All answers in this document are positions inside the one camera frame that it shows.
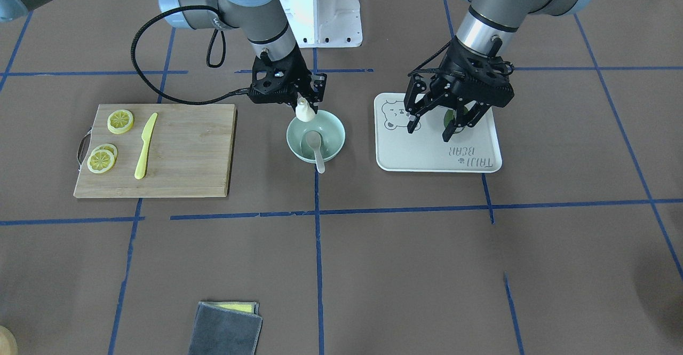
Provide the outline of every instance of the cutting board handle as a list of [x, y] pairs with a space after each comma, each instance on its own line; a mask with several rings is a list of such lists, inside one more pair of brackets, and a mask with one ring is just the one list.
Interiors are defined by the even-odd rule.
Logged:
[[[78, 145], [78, 152], [76, 153], [76, 161], [78, 161], [78, 172], [81, 172], [81, 167], [83, 167], [83, 161], [85, 161], [85, 156], [81, 157], [83, 155], [83, 147], [85, 147], [85, 139], [90, 136], [92, 133], [92, 127], [88, 129], [88, 131], [83, 135], [83, 139], [81, 139], [81, 143]], [[88, 143], [88, 147], [85, 148], [85, 151], [88, 151], [88, 148], [90, 148], [90, 143]]]

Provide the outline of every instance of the bear drawing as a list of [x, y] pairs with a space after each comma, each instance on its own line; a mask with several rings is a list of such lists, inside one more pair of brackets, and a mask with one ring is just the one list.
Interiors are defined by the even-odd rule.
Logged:
[[[382, 104], [382, 113], [385, 114], [385, 128], [393, 131], [396, 127], [407, 127], [410, 114], [403, 107], [402, 101], [387, 101]], [[415, 131], [420, 129], [420, 123], [415, 127]]]

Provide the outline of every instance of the white tray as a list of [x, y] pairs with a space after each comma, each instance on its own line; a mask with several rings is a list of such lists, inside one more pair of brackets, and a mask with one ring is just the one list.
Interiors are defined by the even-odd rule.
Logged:
[[473, 128], [453, 135], [444, 143], [441, 134], [446, 107], [437, 107], [422, 116], [417, 129], [407, 130], [408, 113], [402, 93], [377, 95], [375, 108], [375, 154], [386, 171], [491, 173], [501, 169], [503, 158], [498, 145], [493, 113], [486, 112]]

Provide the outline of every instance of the white bottle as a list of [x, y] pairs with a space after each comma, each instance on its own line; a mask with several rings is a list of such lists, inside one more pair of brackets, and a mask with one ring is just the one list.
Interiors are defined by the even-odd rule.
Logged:
[[295, 114], [297, 114], [297, 119], [303, 122], [312, 121], [313, 117], [315, 117], [314, 110], [308, 105], [308, 102], [303, 97], [299, 97], [297, 100]]

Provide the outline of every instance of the gray towel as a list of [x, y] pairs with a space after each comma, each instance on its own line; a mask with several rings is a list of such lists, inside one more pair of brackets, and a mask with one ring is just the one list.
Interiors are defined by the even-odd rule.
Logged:
[[200, 302], [188, 355], [254, 355], [263, 318]]

